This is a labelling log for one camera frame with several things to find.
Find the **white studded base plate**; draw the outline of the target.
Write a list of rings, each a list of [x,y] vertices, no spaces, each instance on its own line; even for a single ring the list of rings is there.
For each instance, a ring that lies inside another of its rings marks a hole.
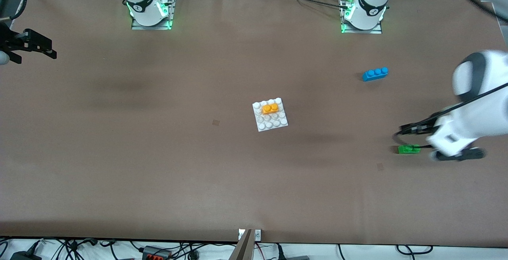
[[[271,115],[262,115],[261,107],[267,103],[277,103],[279,112]],[[256,121],[256,128],[259,132],[288,126],[287,115],[281,98],[254,102],[252,103],[252,109]]]

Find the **blue toy block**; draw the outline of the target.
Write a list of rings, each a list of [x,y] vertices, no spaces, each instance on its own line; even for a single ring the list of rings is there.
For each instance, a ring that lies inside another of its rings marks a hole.
[[[385,78],[389,73],[387,67],[381,67],[376,69],[367,70],[362,75],[363,82],[374,81]]]

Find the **black power plug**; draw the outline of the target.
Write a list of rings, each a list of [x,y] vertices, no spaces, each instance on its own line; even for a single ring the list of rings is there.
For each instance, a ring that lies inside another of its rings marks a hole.
[[[36,241],[27,251],[18,251],[12,254],[9,260],[42,260],[42,258],[36,255],[36,249],[40,240]]]

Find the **black adapter with red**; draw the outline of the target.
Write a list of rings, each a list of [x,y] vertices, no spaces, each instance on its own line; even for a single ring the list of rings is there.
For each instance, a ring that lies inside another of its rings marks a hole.
[[[167,248],[145,246],[141,260],[170,260],[172,251]]]

